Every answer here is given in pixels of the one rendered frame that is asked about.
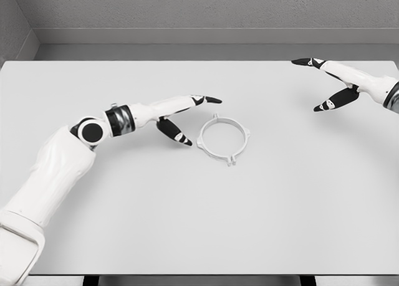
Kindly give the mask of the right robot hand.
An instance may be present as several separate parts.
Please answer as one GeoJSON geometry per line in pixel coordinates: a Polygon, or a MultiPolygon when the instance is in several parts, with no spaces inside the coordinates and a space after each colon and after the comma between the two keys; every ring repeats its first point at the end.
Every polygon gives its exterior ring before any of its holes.
{"type": "Polygon", "coordinates": [[[291,61],[294,65],[317,68],[326,74],[336,78],[345,84],[345,88],[333,94],[319,106],[314,107],[315,112],[334,110],[347,105],[359,98],[361,92],[365,92],[377,102],[382,103],[377,90],[377,79],[365,72],[353,67],[346,66],[331,60],[320,60],[316,58],[301,58],[291,61]]]}

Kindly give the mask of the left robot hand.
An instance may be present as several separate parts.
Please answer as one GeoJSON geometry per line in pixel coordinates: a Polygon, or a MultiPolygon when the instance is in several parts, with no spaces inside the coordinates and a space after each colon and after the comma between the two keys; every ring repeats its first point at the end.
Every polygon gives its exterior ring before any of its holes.
{"type": "Polygon", "coordinates": [[[223,101],[209,96],[186,95],[168,98],[160,102],[152,103],[151,109],[155,112],[156,127],[171,140],[191,146],[193,143],[186,135],[171,121],[169,116],[186,111],[203,103],[220,104],[223,101]]]}

